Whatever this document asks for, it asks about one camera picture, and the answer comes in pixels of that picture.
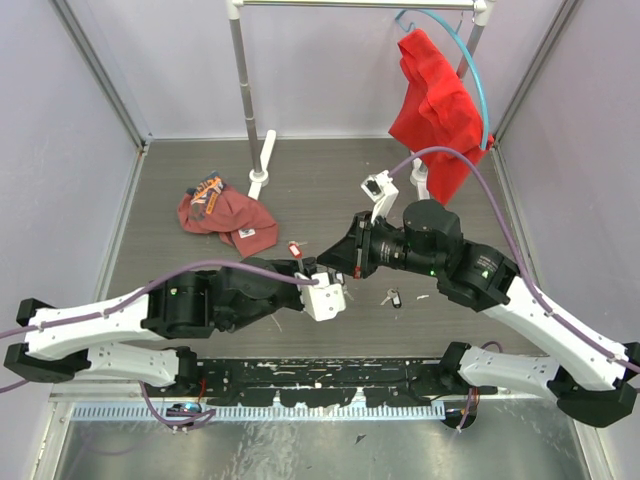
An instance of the gray floor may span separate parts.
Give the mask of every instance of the gray floor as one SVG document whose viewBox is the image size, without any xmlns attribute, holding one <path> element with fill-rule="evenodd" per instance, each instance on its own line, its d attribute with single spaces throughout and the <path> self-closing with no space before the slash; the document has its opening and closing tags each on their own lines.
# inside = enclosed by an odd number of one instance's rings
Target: gray floor
<svg viewBox="0 0 640 480">
<path fill-rule="evenodd" d="M 127 455 L 92 453 L 139 448 Z M 483 399 L 462 434 L 439 421 L 73 421 L 58 480 L 582 480 L 571 421 L 550 402 Z"/>
<path fill-rule="evenodd" d="M 279 244 L 265 258 L 289 258 L 290 240 L 308 242 L 306 255 L 318 255 L 347 231 L 355 212 L 371 208 L 360 190 L 369 174 L 390 169 L 407 151 L 392 140 L 278 140 L 271 180 L 261 200 L 280 225 Z M 184 232 L 176 207 L 187 187 L 211 170 L 241 191 L 248 191 L 247 144 L 242 141 L 155 142 L 145 160 L 128 226 L 111 282 L 118 295 L 182 264 L 207 258 L 239 259 L 217 235 Z M 481 171 L 496 194 L 498 181 L 489 156 Z M 390 214 L 400 225 L 402 211 L 415 199 L 409 171 L 396 185 L 400 196 Z M 506 242 L 477 182 L 470 178 L 449 204 L 461 218 L 465 236 L 506 252 Z M 385 292 L 398 287 L 404 306 L 380 306 Z M 279 311 L 232 336 L 180 341 L 201 356 L 440 356 L 453 340 L 481 344 L 499 340 L 506 351 L 534 353 L 527 340 L 482 315 L 449 303 L 435 281 L 380 269 L 364 281 L 351 280 L 354 301 L 337 319 L 315 323 L 292 311 Z M 422 295 L 428 298 L 418 299 Z"/>
</svg>

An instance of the white pole base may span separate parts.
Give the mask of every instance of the white pole base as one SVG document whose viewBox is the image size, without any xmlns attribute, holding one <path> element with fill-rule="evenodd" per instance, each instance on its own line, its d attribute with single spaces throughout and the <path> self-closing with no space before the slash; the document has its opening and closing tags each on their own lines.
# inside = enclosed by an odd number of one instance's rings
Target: white pole base
<svg viewBox="0 0 640 480">
<path fill-rule="evenodd" d="M 418 200 L 429 200 L 429 190 L 427 190 L 427 172 L 420 171 L 422 160 L 416 158 L 413 161 L 413 171 L 411 172 L 411 184 L 416 187 Z"/>
<path fill-rule="evenodd" d="M 262 164 L 262 173 L 256 173 L 255 170 L 249 172 L 249 179 L 251 179 L 251 187 L 249 188 L 249 196 L 255 200 L 260 197 L 260 191 L 262 187 L 266 187 L 269 184 L 269 162 L 271 161 L 271 153 L 273 153 L 273 146 L 276 143 L 276 131 L 269 130 L 267 136 L 262 144 L 262 151 L 260 152 L 260 163 Z"/>
</svg>

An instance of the red cloth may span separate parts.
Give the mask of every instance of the red cloth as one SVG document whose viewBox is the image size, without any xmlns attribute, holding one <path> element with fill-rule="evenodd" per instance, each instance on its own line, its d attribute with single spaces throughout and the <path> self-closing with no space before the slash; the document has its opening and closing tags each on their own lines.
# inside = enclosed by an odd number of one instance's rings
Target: red cloth
<svg viewBox="0 0 640 480">
<path fill-rule="evenodd" d="M 180 224 L 192 233 L 220 233 L 220 239 L 235 246 L 243 257 L 249 257 L 273 247 L 278 242 L 278 225 L 267 207 L 225 185 L 213 210 L 207 213 L 206 203 L 192 202 L 193 193 L 186 193 L 178 205 Z"/>
<path fill-rule="evenodd" d="M 412 152 L 439 145 L 457 150 L 477 165 L 486 153 L 479 147 L 482 118 L 456 72 L 422 30 L 414 30 L 398 46 L 409 88 L 389 133 Z M 490 136 L 487 150 L 492 144 Z M 469 169 L 446 153 L 425 155 L 422 161 L 429 168 L 427 189 L 446 205 Z"/>
</svg>

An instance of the white wall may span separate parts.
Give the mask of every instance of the white wall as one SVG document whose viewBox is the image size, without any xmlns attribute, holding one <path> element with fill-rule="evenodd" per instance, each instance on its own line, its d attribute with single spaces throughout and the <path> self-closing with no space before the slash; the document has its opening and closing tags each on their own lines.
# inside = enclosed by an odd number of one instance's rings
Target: white wall
<svg viewBox="0 0 640 480">
<path fill-rule="evenodd" d="M 560 3 L 498 0 L 476 52 L 494 126 Z M 223 0 L 71 4 L 156 138 L 245 134 Z M 248 7 L 242 13 L 259 132 L 386 134 L 406 90 L 396 11 Z M 457 24 L 458 13 L 443 15 Z M 406 18 L 416 20 L 457 66 L 460 53 L 438 24 L 418 13 Z"/>
<path fill-rule="evenodd" d="M 549 294 L 623 343 L 640 341 L 638 22 L 634 0 L 583 2 L 502 144 Z M 636 405 L 602 431 L 619 478 L 640 477 L 639 429 Z"/>
<path fill-rule="evenodd" d="M 23 298 L 60 306 L 92 300 L 135 148 L 49 2 L 0 0 L 0 11 L 0 329 L 6 330 L 17 326 Z M 0 369 L 0 385 L 17 380 Z M 27 385 L 0 396 L 3 479 L 31 471 L 50 389 Z"/>
</svg>

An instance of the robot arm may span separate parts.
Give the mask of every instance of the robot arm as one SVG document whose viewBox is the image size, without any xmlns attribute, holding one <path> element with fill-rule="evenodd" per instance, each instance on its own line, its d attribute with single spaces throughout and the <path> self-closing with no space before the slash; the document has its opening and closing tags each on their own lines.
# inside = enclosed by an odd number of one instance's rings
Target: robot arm
<svg viewBox="0 0 640 480">
<path fill-rule="evenodd" d="M 386 221 L 397 196 L 387 172 L 370 176 L 363 190 L 373 212 L 355 215 L 347 235 L 318 257 L 318 263 L 354 278 L 367 278 L 379 266 L 437 279 L 450 301 L 482 312 L 513 328 L 549 354 L 526 357 L 492 353 L 454 342 L 443 356 L 444 381 L 495 385 L 554 399 L 571 417 L 606 426 L 631 413 L 635 374 L 587 345 L 538 304 L 517 265 L 488 245 L 465 239 L 457 215 L 435 200 L 410 204 L 403 227 Z M 560 313 L 616 358 L 640 364 L 640 345 L 620 344 L 593 331 L 543 295 Z"/>
<path fill-rule="evenodd" d="M 111 311 L 136 291 L 66 309 L 24 300 L 18 323 L 39 328 L 28 332 L 24 343 L 9 347 L 5 367 L 32 382 L 98 375 L 141 380 L 178 395 L 200 379 L 195 353 L 186 347 L 156 351 L 120 342 L 209 338 L 214 330 L 235 332 L 282 307 L 304 311 L 316 321 L 345 309 L 342 276 L 318 272 L 313 259 L 304 260 L 302 272 L 300 263 L 290 260 L 250 258 L 246 263 L 317 283 L 296 286 L 230 268 L 187 272 L 114 313 L 56 328 L 42 325 Z"/>
</svg>

